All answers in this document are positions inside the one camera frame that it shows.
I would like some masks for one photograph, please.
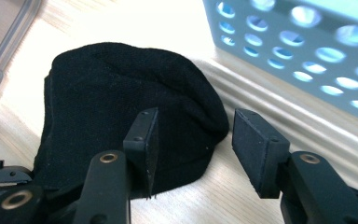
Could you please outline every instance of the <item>wooden table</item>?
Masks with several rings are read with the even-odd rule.
[[[44,125],[44,77],[54,57],[104,41],[167,49],[190,58],[221,95],[231,122],[233,108],[254,109],[288,136],[292,150],[323,154],[327,148],[358,148],[358,119],[216,49],[202,1],[48,0],[0,86],[0,160],[6,165],[33,168]],[[340,160],[330,158],[342,168]],[[354,183],[352,176],[344,178]],[[200,180],[151,200],[131,201],[131,216],[133,223],[283,223],[279,203],[257,197],[229,134]]]

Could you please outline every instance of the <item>black cloth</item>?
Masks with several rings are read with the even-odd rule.
[[[45,79],[45,126],[34,183],[81,183],[98,152],[121,149],[137,114],[158,107],[153,194],[200,178],[228,132],[222,102],[187,58],[162,49],[100,43],[57,56]]]

